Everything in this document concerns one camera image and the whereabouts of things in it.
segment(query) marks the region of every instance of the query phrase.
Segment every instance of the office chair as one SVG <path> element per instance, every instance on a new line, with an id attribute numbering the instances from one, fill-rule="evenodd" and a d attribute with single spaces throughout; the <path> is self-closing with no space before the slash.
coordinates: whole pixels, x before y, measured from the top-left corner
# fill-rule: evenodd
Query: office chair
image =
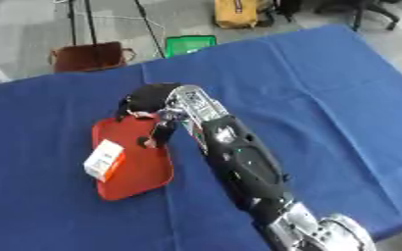
<path id="1" fill-rule="evenodd" d="M 387 30 L 394 30 L 396 25 L 399 22 L 399 17 L 385 10 L 380 3 L 384 2 L 383 0 L 325 0 L 322 4 L 320 4 L 316 10 L 316 14 L 320 14 L 325 10 L 330 10 L 331 8 L 339 7 L 339 6 L 347 6 L 355 10 L 355 21 L 352 26 L 352 29 L 357 31 L 361 26 L 361 22 L 363 20 L 363 13 L 365 11 L 372 11 L 376 13 L 380 13 L 391 19 L 391 23 L 387 26 Z"/>

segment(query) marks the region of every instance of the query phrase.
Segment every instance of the table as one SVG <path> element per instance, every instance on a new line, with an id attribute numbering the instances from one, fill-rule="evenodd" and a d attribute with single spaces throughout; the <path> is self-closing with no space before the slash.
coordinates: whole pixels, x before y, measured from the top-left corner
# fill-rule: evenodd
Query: table
<path id="1" fill-rule="evenodd" d="M 199 84 L 273 150 L 317 216 L 402 230 L 402 75 L 345 26 L 261 37 L 93 74 L 0 85 L 0 250 L 268 250 L 181 128 L 175 179 L 99 199 L 91 126 L 152 82 Z"/>

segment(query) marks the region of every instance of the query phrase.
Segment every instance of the black robot arm segment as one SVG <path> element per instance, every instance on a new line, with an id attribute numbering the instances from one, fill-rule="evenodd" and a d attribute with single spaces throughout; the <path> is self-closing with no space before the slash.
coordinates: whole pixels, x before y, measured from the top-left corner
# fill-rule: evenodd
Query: black robot arm segment
<path id="1" fill-rule="evenodd" d="M 207 162 L 219 180 L 236 187 L 239 201 L 249 204 L 244 210 L 250 210 L 256 200 L 269 200 L 279 209 L 290 201 L 275 159 L 240 120 L 227 115 L 204 122 L 202 129 Z"/>

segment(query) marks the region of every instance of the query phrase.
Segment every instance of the orange tray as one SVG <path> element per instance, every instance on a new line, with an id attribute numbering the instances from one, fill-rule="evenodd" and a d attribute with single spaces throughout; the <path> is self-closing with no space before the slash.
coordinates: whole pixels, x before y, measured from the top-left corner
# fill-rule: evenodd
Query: orange tray
<path id="1" fill-rule="evenodd" d="M 126 160 L 106 182 L 97 180 L 97 191 L 106 200 L 119 200 L 169 183 L 174 167 L 166 147 L 144 149 L 139 136 L 147 136 L 157 120 L 140 121 L 129 116 L 121 123 L 114 119 L 98 122 L 92 129 L 93 147 L 108 139 L 124 147 Z"/>

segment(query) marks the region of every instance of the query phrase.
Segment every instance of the green basket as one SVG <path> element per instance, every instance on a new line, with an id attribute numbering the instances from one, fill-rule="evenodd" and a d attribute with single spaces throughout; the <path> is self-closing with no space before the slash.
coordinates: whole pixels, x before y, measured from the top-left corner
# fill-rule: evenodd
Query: green basket
<path id="1" fill-rule="evenodd" d="M 214 35 L 171 36 L 166 38 L 166 57 L 188 54 L 216 44 L 217 38 Z"/>

